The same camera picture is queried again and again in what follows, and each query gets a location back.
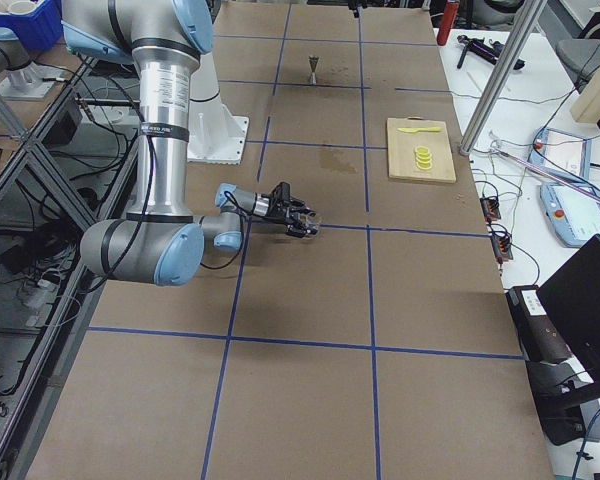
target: screen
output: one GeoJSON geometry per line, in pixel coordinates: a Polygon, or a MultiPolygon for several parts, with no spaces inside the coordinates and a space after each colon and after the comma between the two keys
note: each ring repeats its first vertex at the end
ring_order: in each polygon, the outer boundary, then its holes
{"type": "Polygon", "coordinates": [[[594,381],[600,380],[600,235],[538,290],[556,329],[594,381]]]}

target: chair seat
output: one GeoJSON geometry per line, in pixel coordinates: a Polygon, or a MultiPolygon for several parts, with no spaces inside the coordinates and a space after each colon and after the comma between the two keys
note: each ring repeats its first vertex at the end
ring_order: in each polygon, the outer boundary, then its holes
{"type": "Polygon", "coordinates": [[[571,38],[556,45],[560,61],[585,81],[591,80],[600,66],[600,40],[571,38]]]}

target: yellow stack of rings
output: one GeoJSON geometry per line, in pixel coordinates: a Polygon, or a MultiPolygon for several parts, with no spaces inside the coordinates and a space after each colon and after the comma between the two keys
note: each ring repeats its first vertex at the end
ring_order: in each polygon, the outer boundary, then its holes
{"type": "Polygon", "coordinates": [[[420,170],[431,170],[433,166],[433,156],[431,155],[431,150],[427,147],[416,147],[416,165],[420,170]]]}

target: monitor stand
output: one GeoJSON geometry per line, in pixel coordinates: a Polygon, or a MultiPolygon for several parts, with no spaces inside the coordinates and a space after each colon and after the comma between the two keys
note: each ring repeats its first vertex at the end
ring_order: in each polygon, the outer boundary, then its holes
{"type": "MultiPolygon", "coordinates": [[[[534,398],[559,396],[564,393],[563,386],[555,386],[565,378],[573,375],[574,371],[567,363],[548,365],[545,363],[526,362],[529,383],[534,398]]],[[[585,382],[570,377],[567,382],[571,388],[588,385],[585,382]]],[[[539,415],[542,430],[554,445],[563,445],[572,440],[584,437],[589,422],[600,408],[597,400],[583,403],[576,407],[562,410],[562,413],[551,416],[539,415]]],[[[589,441],[600,441],[600,418],[589,433],[589,441]]]]}

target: small cone object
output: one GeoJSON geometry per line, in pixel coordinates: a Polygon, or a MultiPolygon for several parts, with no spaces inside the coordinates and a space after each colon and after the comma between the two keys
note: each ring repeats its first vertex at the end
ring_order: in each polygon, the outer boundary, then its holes
{"type": "Polygon", "coordinates": [[[311,66],[311,76],[309,77],[309,83],[311,85],[318,84],[316,80],[316,67],[318,66],[318,60],[320,60],[320,57],[316,55],[309,55],[309,65],[311,66]]]}

